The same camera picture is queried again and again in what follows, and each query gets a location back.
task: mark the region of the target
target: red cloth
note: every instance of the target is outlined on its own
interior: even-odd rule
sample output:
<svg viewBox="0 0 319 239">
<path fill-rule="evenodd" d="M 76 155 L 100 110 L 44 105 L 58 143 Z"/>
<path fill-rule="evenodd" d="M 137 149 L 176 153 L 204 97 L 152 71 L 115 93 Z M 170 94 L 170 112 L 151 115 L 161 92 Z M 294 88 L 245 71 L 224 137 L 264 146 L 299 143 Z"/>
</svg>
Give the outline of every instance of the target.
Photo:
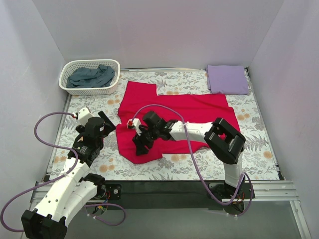
<svg viewBox="0 0 319 239">
<path fill-rule="evenodd" d="M 116 126 L 116 137 L 119 153 L 134 164 L 147 163 L 162 158 L 163 153 L 189 153 L 187 141 L 164 141 L 157 139 L 153 148 L 146 155 L 136 156 L 136 147 L 132 141 L 135 130 L 128 129 L 126 123 L 141 107 L 149 104 L 167 106 L 179 112 L 185 121 L 192 123 L 206 123 L 216 118 L 225 118 L 237 130 L 239 129 L 233 108 L 228 107 L 226 96 L 223 94 L 207 95 L 161 95 L 156 93 L 155 84 L 128 82 L 124 98 L 118 110 L 122 124 Z M 161 107 L 147 107 L 140 111 L 137 118 L 143 123 L 142 117 L 149 111 L 156 112 L 165 120 L 180 120 L 175 113 Z M 193 152 L 206 143 L 192 142 Z"/>
</svg>

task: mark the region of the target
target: black bracket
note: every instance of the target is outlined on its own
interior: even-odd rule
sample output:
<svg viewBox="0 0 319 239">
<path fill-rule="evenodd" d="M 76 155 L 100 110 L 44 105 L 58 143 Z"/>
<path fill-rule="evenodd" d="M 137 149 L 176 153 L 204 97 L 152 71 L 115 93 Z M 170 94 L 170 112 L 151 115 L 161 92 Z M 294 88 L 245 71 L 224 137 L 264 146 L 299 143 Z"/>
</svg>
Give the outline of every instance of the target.
<svg viewBox="0 0 319 239">
<path fill-rule="evenodd" d="M 82 181 L 90 181 L 94 185 L 98 186 L 96 196 L 104 196 L 105 193 L 105 178 L 103 178 L 101 175 L 89 173 L 84 178 L 82 178 Z"/>
<path fill-rule="evenodd" d="M 106 116 L 103 111 L 98 112 L 99 117 L 104 119 L 104 130 L 103 130 L 103 137 L 109 135 L 110 132 L 116 129 L 115 125 L 110 121 L 110 119 Z"/>
<path fill-rule="evenodd" d="M 105 190 L 110 196 L 109 200 L 120 200 L 122 194 L 122 185 L 121 184 L 105 184 Z"/>
<path fill-rule="evenodd" d="M 224 163 L 236 164 L 244 150 L 246 138 L 223 118 L 217 118 L 205 133 L 204 140 L 216 157 Z"/>
<path fill-rule="evenodd" d="M 21 221 L 27 238 L 30 239 L 63 239 L 66 235 L 65 217 L 56 222 L 51 215 L 44 217 L 36 210 L 25 210 Z"/>
<path fill-rule="evenodd" d="M 227 185 L 225 181 L 210 182 L 208 186 L 211 193 L 214 194 L 214 196 L 219 201 L 222 201 L 223 199 L 231 199 L 235 192 L 235 188 Z M 246 183 L 243 181 L 234 202 L 241 201 L 243 197 L 245 199 L 250 199 L 251 194 L 252 194 L 252 191 L 251 191 L 250 183 Z M 230 204 L 228 206 L 223 207 L 223 209 L 230 214 L 238 214 L 239 211 L 240 212 L 244 211 L 245 205 L 243 202 L 240 202 L 240 203 L 236 203 L 236 207 L 234 207 L 233 204 Z"/>
<path fill-rule="evenodd" d="M 133 137 L 133 142 L 136 146 L 136 155 L 147 154 L 149 150 L 153 147 L 154 140 L 161 138 L 163 140 L 173 140 L 169 132 L 172 126 L 177 120 L 172 119 L 165 121 L 160 118 L 154 111 L 149 111 L 143 116 L 143 121 L 145 125 L 140 125 L 139 129 L 141 134 L 137 133 Z"/>
</svg>

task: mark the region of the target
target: white cable connector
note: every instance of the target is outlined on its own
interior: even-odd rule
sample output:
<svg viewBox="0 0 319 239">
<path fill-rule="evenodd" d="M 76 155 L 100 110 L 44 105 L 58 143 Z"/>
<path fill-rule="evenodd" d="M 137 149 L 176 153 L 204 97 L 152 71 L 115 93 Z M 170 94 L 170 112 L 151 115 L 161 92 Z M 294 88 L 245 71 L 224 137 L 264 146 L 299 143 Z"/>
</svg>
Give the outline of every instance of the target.
<svg viewBox="0 0 319 239">
<path fill-rule="evenodd" d="M 92 115 L 92 113 L 88 107 L 83 107 L 83 108 L 79 109 L 79 111 L 77 113 L 78 113 L 77 119 L 80 122 L 80 124 L 83 126 L 86 125 L 89 118 L 94 117 L 94 115 Z"/>
<path fill-rule="evenodd" d="M 126 123 L 127 127 L 133 127 L 138 135 L 141 135 L 140 125 L 141 121 L 138 118 L 135 118 L 134 120 L 129 119 L 129 121 Z"/>
<path fill-rule="evenodd" d="M 181 123 L 183 126 L 187 126 L 189 124 L 189 121 L 185 122 L 185 123 Z"/>
</svg>

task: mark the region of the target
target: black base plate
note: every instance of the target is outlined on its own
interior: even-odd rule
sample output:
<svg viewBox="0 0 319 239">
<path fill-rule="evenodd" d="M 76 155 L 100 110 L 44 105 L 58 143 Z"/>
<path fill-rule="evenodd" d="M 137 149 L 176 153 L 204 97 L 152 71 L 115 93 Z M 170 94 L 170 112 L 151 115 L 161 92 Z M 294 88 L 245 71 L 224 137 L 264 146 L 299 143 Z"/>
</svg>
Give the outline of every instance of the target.
<svg viewBox="0 0 319 239">
<path fill-rule="evenodd" d="M 225 190 L 223 181 L 216 181 L 213 183 L 209 183 L 209 189 L 214 194 L 214 196 L 219 199 L 231 199 L 233 193 L 229 193 L 229 191 Z M 249 199 L 251 195 L 251 185 L 250 183 L 242 183 L 240 190 L 238 192 L 239 195 L 245 194 L 245 199 Z"/>
<path fill-rule="evenodd" d="M 224 208 L 211 199 L 200 181 L 110 181 L 105 185 L 111 193 L 109 203 L 121 205 L 125 209 Z M 224 181 L 206 181 L 206 185 L 219 185 L 222 188 Z M 113 190 L 119 187 L 121 190 L 115 195 Z M 243 183 L 245 198 L 250 197 L 249 189 L 250 184 Z M 225 195 L 216 196 L 220 200 L 229 198 Z"/>
</svg>

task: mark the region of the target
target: white laundry basket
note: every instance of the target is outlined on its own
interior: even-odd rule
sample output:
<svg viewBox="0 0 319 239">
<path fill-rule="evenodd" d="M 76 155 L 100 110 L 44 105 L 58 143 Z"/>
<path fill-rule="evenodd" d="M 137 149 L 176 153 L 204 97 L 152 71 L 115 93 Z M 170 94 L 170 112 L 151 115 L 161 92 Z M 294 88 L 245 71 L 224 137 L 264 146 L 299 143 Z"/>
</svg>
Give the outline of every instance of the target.
<svg viewBox="0 0 319 239">
<path fill-rule="evenodd" d="M 111 81 L 110 86 L 101 87 L 101 88 L 66 88 L 66 84 L 68 83 L 68 77 L 72 75 L 72 73 L 80 68 L 87 67 L 90 69 L 96 69 L 99 65 L 111 66 L 114 70 L 114 77 Z M 119 82 L 121 67 L 120 64 L 116 60 L 80 60 L 80 61 L 71 61 L 66 64 L 61 72 L 59 79 L 59 86 L 66 90 L 71 95 L 105 95 L 113 93 Z"/>
</svg>

